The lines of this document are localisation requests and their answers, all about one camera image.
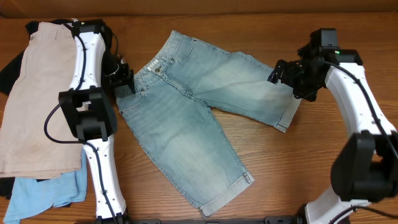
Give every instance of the shorts hem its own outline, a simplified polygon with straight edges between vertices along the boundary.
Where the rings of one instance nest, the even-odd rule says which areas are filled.
[[[238,178],[231,186],[229,186],[221,195],[212,201],[202,205],[200,213],[203,218],[209,218],[212,214],[217,212],[219,209],[224,207],[227,203],[232,201],[240,193],[242,193],[247,187],[254,182],[253,176],[250,172],[245,172],[240,178]]]
[[[282,131],[283,133],[286,132],[286,129],[289,127],[290,123],[292,122],[293,116],[299,107],[301,99],[296,99],[294,95],[290,98],[289,104],[286,107],[282,118],[280,119],[279,123],[276,125],[276,129]]]

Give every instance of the wire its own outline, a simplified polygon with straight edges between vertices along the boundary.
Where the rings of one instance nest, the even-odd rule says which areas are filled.
[[[387,144],[388,144],[390,150],[392,151],[393,155],[395,155],[396,159],[398,159],[397,151],[396,151],[394,145],[392,144],[391,140],[388,138],[388,135],[387,135],[386,131],[381,126],[380,120],[377,117],[376,111],[374,110],[374,107],[372,105],[372,101],[371,101],[368,93],[366,92],[365,87],[362,85],[361,80],[357,79],[355,77],[355,75],[353,75],[347,69],[345,69],[345,68],[343,68],[343,67],[341,67],[339,65],[336,65],[335,63],[327,62],[327,61],[324,61],[324,60],[319,60],[318,62],[324,63],[326,65],[331,65],[331,66],[333,66],[333,67],[345,72],[349,77],[351,77],[358,84],[359,88],[362,90],[362,93],[363,93],[363,95],[365,97],[366,102],[368,103],[369,109],[371,111],[371,114],[373,116],[373,119],[374,119],[374,122],[375,122],[377,128],[379,129],[379,131],[383,135],[383,137],[386,139]]]
[[[68,25],[67,23],[63,24],[66,28],[68,28],[70,30],[70,32],[73,33],[72,31],[72,27],[70,25]],[[81,39],[81,37],[79,35],[75,35],[75,37],[77,37],[81,43],[81,47],[83,49],[83,68],[81,68],[81,75],[80,75],[80,80],[79,80],[79,85],[75,88],[75,90],[79,90],[81,85],[83,84],[83,82],[85,81],[85,70],[86,70],[86,46],[85,43],[83,42],[83,40]]]
[[[118,72],[118,71],[119,71],[119,64],[118,64],[118,68],[114,72],[110,73],[109,75],[105,75],[105,76],[110,77],[111,75],[116,74],[116,72]]]
[[[116,50],[114,51],[114,54],[117,55],[119,51],[119,40],[118,37],[116,37],[116,34],[113,34],[114,39],[116,40]]]
[[[347,208],[346,210],[343,210],[342,212],[340,212],[334,219],[330,220],[329,224],[335,224],[335,222],[337,220],[339,220],[342,216],[346,215],[350,211],[356,212],[357,209],[363,209],[363,210],[367,210],[367,211],[370,211],[370,212],[373,212],[373,213],[376,213],[376,214],[379,214],[379,215],[382,215],[385,217],[398,219],[398,215],[388,214],[388,213],[382,212],[382,211],[374,209],[374,208],[368,208],[365,206],[355,205],[355,206],[352,206],[352,207]]]
[[[72,27],[71,27],[71,26],[69,26],[69,25],[66,24],[66,23],[64,23],[63,25],[64,25],[66,28],[68,28],[68,29],[72,32]],[[78,86],[74,89],[74,91],[78,91],[78,90],[80,89],[81,85],[82,85],[83,82],[84,82],[84,75],[85,75],[85,68],[86,68],[86,50],[87,50],[86,47],[85,47],[85,44],[84,44],[83,40],[81,39],[81,37],[80,37],[79,35],[76,35],[76,37],[79,39],[79,41],[80,41],[80,43],[81,43],[81,46],[82,46],[82,48],[83,48],[83,68],[82,68],[82,70],[81,70],[81,77],[80,77],[79,84],[78,84]],[[87,145],[87,146],[89,146],[89,147],[91,147],[91,148],[93,149],[93,152],[95,153],[95,157],[96,157],[97,164],[98,164],[99,184],[100,184],[100,186],[101,186],[102,194],[104,195],[106,204],[108,205],[109,211],[110,211],[111,214],[112,214],[113,221],[114,221],[116,224],[119,224],[119,222],[117,221],[116,216],[115,216],[115,214],[114,214],[114,212],[113,212],[112,205],[111,205],[111,203],[110,203],[110,201],[109,201],[109,198],[108,198],[108,196],[106,195],[106,190],[105,190],[105,187],[104,187],[104,182],[103,182],[103,177],[102,177],[100,156],[98,155],[98,150],[97,150],[91,143],[89,143],[89,142],[87,142],[87,141],[61,141],[61,140],[54,139],[53,137],[50,136],[50,134],[49,134],[49,132],[48,132],[48,130],[47,130],[48,125],[49,125],[49,121],[50,121],[51,117],[52,117],[52,116],[54,115],[54,113],[59,109],[59,107],[62,106],[62,104],[63,104],[65,101],[66,101],[66,100],[61,101],[57,106],[55,106],[55,108],[49,113],[49,115],[48,115],[47,118],[45,119],[45,122],[44,122],[44,134],[45,134],[51,141],[53,141],[53,142],[55,142],[55,143],[59,143],[59,144],[85,144],[85,145]]]

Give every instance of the wood grain surface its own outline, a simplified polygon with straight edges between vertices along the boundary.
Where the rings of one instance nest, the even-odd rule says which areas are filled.
[[[274,66],[278,59],[297,59],[296,50],[320,27],[335,27],[340,46],[356,49],[364,61],[374,96],[389,121],[398,126],[398,15],[396,13],[256,14],[240,16],[155,16],[103,18],[119,38],[119,52],[138,71],[167,40],[171,30],[197,37],[225,50],[243,51]],[[28,44],[24,29],[30,19],[0,20],[0,68]],[[7,97],[0,94],[0,118]],[[315,200],[330,184],[330,167],[347,140],[345,126],[331,93],[303,101],[288,131],[232,113],[213,110],[236,152],[255,178],[241,195],[212,218],[262,218],[293,214]],[[200,219],[156,168],[117,113],[115,160],[121,191],[133,218]],[[8,201],[0,198],[2,219]],[[372,205],[398,213],[396,198]],[[95,218],[91,181],[87,198],[70,208],[51,208],[22,223],[73,223]],[[353,223],[397,223],[360,211]]]
[[[1,0],[9,18],[209,15],[303,12],[393,12],[397,0]]]

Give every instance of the denim shorts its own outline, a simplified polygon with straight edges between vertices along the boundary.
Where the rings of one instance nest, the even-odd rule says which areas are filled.
[[[300,104],[291,87],[267,81],[271,71],[250,55],[172,31],[135,74],[136,93],[127,86],[115,90],[145,153],[204,218],[254,182],[211,108],[285,132]]]

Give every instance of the light blue shirt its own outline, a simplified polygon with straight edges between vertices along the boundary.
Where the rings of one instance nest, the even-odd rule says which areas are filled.
[[[86,153],[81,154],[81,169],[59,178],[38,182],[36,179],[17,177],[5,224],[18,224],[21,219],[40,214],[50,207],[62,207],[71,202],[82,202],[87,193]]]

